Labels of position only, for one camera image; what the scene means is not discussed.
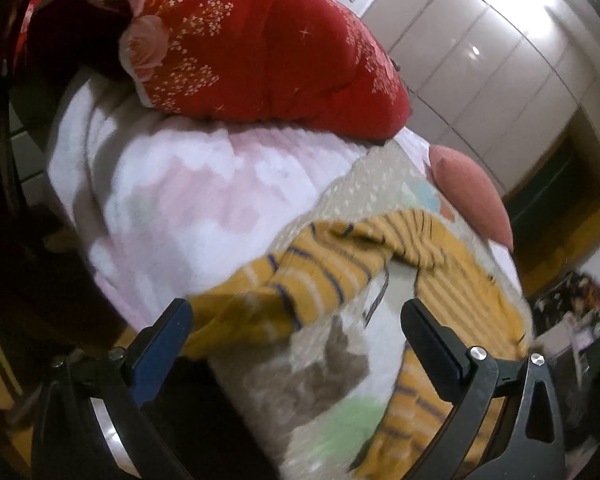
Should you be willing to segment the red floral comforter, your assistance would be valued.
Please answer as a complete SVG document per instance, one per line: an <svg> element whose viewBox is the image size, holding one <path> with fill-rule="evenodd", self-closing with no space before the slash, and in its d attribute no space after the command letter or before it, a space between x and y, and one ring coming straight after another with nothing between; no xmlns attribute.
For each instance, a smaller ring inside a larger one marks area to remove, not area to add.
<svg viewBox="0 0 600 480"><path fill-rule="evenodd" d="M383 141L410 114L388 54L335 0L40 0L17 48L20 120L48 125L81 70L197 120Z"/></svg>

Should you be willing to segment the pink corduroy pillow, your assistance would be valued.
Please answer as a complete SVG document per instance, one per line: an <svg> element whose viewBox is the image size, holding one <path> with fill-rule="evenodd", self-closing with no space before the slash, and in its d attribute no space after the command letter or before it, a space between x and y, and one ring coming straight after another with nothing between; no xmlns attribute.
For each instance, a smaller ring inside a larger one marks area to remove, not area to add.
<svg viewBox="0 0 600 480"><path fill-rule="evenodd" d="M486 172L467 155L443 145L430 145L432 180L474 231L514 249L512 226L505 206Z"/></svg>

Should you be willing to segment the wooden door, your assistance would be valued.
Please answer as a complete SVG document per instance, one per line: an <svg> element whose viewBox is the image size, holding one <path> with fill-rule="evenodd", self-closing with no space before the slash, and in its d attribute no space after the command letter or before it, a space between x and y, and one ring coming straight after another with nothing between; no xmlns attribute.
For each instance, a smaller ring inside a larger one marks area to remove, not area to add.
<svg viewBox="0 0 600 480"><path fill-rule="evenodd" d="M580 200L552 220L535 218L513 252L522 291L544 292L600 247L600 198Z"/></svg>

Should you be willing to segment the yellow striped knit sweater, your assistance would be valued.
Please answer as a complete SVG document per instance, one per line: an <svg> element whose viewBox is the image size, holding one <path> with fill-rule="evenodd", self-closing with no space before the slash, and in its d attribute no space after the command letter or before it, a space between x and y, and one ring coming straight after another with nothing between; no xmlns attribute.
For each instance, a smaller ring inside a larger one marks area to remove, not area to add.
<svg viewBox="0 0 600 480"><path fill-rule="evenodd" d="M411 263L427 278L451 260L442 226L412 208L358 220L320 221L282 252L240 268L223 284L192 299L194 327L183 352L193 360L264 349L345 306L391 261ZM432 285L431 300L458 303Z"/></svg>

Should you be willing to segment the patchwork quilted bedspread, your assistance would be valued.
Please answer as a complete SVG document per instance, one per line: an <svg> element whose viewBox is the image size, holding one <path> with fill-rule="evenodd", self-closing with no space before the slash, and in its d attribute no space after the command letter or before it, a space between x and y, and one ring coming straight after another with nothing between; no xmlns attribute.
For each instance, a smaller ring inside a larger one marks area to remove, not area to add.
<svg viewBox="0 0 600 480"><path fill-rule="evenodd" d="M317 206L274 240L288 248L322 220L361 220L412 208L442 226L450 263L434 278L389 262L345 306L264 349L211 362L221 386L282 479L394 479L422 454L449 414L406 348L400 312L421 296L465 344L503 359L532 341L531 311L507 249L480 240L427 180L428 152L394 140L373 148L334 182ZM432 285L455 294L445 307Z"/></svg>

